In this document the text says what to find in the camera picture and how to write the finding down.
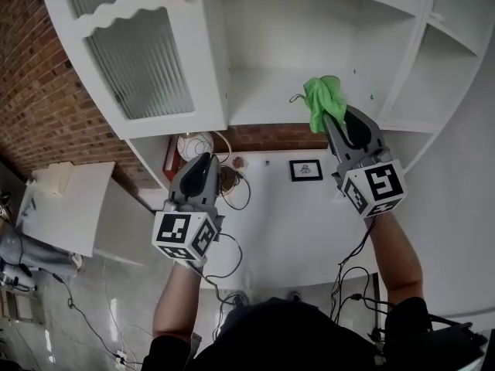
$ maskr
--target cabinet door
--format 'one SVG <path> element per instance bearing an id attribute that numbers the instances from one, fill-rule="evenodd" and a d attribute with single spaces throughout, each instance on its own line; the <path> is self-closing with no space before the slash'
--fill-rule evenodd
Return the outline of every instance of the cabinet door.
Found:
<path id="1" fill-rule="evenodd" d="M 82 83 L 120 138 L 225 129 L 205 0 L 46 0 Z"/>

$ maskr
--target forearm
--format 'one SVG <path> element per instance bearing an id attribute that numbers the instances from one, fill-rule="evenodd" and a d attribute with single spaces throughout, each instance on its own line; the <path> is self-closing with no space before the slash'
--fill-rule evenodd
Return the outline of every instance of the forearm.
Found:
<path id="1" fill-rule="evenodd" d="M 389 302 L 397 304 L 409 297 L 423 297 L 418 256 L 394 215 L 379 215 L 370 236 Z"/>
<path id="2" fill-rule="evenodd" d="M 175 263 L 153 318 L 153 337 L 174 335 L 190 344 L 193 334 L 201 277 Z"/>

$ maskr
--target power outlet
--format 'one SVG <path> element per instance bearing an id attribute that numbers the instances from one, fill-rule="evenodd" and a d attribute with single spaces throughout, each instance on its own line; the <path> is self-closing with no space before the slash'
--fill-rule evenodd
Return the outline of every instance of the power outlet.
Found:
<path id="1" fill-rule="evenodd" d="M 122 362 L 122 360 L 127 361 L 127 355 L 121 350 L 118 350 L 117 356 L 118 357 L 115 358 L 115 368 L 119 371 L 125 371 L 127 367 L 125 366 L 125 363 Z"/>

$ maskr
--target white table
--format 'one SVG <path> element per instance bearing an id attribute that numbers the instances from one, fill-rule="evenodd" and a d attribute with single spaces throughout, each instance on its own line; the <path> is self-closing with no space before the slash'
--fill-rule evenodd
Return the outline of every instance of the white table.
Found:
<path id="1" fill-rule="evenodd" d="M 239 270 L 218 279 L 220 288 L 273 288 L 321 284 L 334 281 L 338 263 L 363 239 L 366 227 L 347 199 L 339 200 L 331 174 L 337 160 L 329 150 L 245 152 L 243 174 L 251 185 L 246 209 L 231 209 L 220 197 L 219 214 L 225 215 L 222 231 L 234 236 L 244 251 Z M 319 159 L 322 181 L 292 182 L 290 160 Z M 241 183 L 227 201 L 245 204 L 248 189 Z M 239 258 L 237 245 L 220 237 L 208 250 L 205 274 L 224 275 Z M 377 272 L 373 249 L 367 243 L 348 266 L 360 265 Z M 353 271 L 347 277 L 365 274 Z M 210 287 L 202 282 L 202 287 Z"/>
<path id="2" fill-rule="evenodd" d="M 96 253 L 147 264 L 154 250 L 148 240 L 154 216 L 111 178 L 114 166 L 114 162 L 75 166 L 60 198 L 28 186 L 18 226 L 26 235 L 86 257 Z M 36 210 L 23 218 L 31 199 Z"/>

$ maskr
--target picture frame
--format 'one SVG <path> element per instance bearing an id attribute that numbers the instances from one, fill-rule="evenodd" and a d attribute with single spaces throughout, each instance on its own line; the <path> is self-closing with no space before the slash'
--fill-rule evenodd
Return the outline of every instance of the picture frame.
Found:
<path id="1" fill-rule="evenodd" d="M 323 180 L 319 159 L 299 159 L 289 161 L 293 182 L 313 182 Z"/>

